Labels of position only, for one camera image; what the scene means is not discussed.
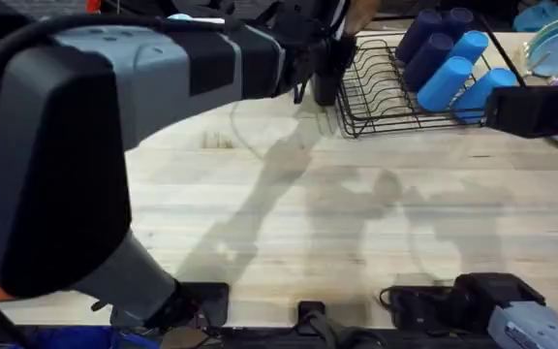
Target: wooden countertop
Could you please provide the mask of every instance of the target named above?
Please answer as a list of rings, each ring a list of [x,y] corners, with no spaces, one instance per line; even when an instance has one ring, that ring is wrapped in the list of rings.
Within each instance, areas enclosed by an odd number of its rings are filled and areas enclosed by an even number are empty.
[[[381,288],[470,271],[513,272],[558,311],[557,147],[487,129],[348,140],[332,111],[291,100],[225,106],[128,154],[137,237],[181,280],[230,283],[229,325],[288,325],[320,300],[346,324],[390,327]],[[19,324],[107,324],[92,302],[1,307]]]

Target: wire dish rack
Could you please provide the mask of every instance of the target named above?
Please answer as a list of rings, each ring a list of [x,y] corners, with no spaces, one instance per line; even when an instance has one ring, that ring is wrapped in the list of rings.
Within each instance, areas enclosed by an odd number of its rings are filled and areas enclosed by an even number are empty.
[[[416,93],[409,91],[402,79],[404,69],[403,64],[395,59],[396,46],[389,44],[399,43],[402,35],[359,36],[355,58],[344,73],[335,102],[345,135],[357,138],[430,128],[481,127],[483,124],[479,118],[467,122],[455,117],[449,109],[432,112],[419,106]],[[477,66],[491,69],[483,55]],[[456,97],[475,81],[472,74]]]

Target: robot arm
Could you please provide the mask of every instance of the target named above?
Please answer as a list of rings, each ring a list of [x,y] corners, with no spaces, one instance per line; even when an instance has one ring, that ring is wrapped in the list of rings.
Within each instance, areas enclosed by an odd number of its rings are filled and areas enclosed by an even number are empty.
[[[222,31],[83,26],[16,53],[0,80],[1,288],[76,289],[129,325],[189,322],[204,300],[129,230],[124,152],[186,117],[341,69],[328,61],[347,5],[310,4],[284,3],[272,25],[226,19]]]

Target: blue cup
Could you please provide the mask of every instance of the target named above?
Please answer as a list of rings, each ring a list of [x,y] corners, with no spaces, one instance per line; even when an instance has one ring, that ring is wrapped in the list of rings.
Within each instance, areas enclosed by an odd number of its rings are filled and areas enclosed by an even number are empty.
[[[466,122],[478,122],[483,116],[483,111],[460,111],[475,108],[484,108],[485,101],[495,87],[515,86],[515,75],[505,68],[494,68],[487,72],[473,86],[467,89],[451,105],[455,115]]]
[[[404,83],[411,91],[419,91],[443,65],[453,48],[453,40],[446,34],[434,33],[417,51],[404,69]]]
[[[451,36],[455,43],[460,40],[462,35],[473,25],[475,17],[469,9],[453,8],[445,16],[445,32]]]
[[[443,111],[471,75],[473,64],[464,57],[451,57],[417,94],[417,102],[427,111]]]
[[[488,47],[488,36],[477,30],[471,30],[455,44],[449,53],[449,57],[464,57],[475,64],[480,59],[481,54]]]
[[[395,58],[408,64],[432,33],[443,29],[443,18],[434,10],[421,10],[395,49]]]

